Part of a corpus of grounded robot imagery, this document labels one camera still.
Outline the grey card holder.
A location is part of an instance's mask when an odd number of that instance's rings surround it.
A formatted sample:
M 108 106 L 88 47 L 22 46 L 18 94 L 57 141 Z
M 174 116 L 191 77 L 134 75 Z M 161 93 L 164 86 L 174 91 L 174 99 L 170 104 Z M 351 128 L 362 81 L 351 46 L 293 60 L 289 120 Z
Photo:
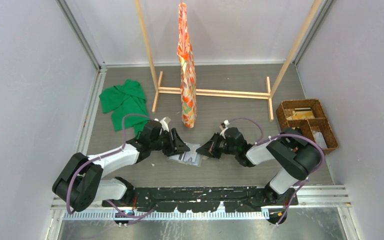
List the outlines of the grey card holder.
M 186 145 L 190 148 L 190 151 L 183 152 L 178 155 L 169 156 L 167 159 L 172 162 L 199 168 L 201 166 L 202 161 L 208 159 L 208 157 L 197 153 L 197 149 L 201 147 L 200 144 L 187 142 Z

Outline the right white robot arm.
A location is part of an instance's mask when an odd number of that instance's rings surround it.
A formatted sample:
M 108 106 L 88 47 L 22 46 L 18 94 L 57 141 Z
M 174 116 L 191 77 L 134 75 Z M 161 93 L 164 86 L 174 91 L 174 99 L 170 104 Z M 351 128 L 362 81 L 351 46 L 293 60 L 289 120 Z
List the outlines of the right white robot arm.
M 243 167 L 255 167 L 275 160 L 281 170 L 266 184 L 263 194 L 268 203 L 279 205 L 286 192 L 296 183 L 307 180 L 310 173 L 324 161 L 323 150 L 314 141 L 302 135 L 299 129 L 287 128 L 284 132 L 263 143 L 248 143 L 236 127 L 226 127 L 196 152 L 208 158 L 219 159 L 232 155 Z

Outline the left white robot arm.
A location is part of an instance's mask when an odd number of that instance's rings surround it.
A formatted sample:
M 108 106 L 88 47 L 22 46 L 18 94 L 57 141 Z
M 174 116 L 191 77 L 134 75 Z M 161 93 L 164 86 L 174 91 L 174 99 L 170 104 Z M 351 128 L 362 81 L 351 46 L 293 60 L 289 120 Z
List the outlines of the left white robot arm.
M 65 201 L 69 213 L 81 212 L 98 201 L 128 207 L 136 196 L 134 186 L 122 177 L 104 177 L 143 161 L 153 151 L 171 157 L 190 148 L 165 118 L 150 120 L 136 137 L 118 148 L 89 156 L 73 154 L 53 183 L 52 192 Z

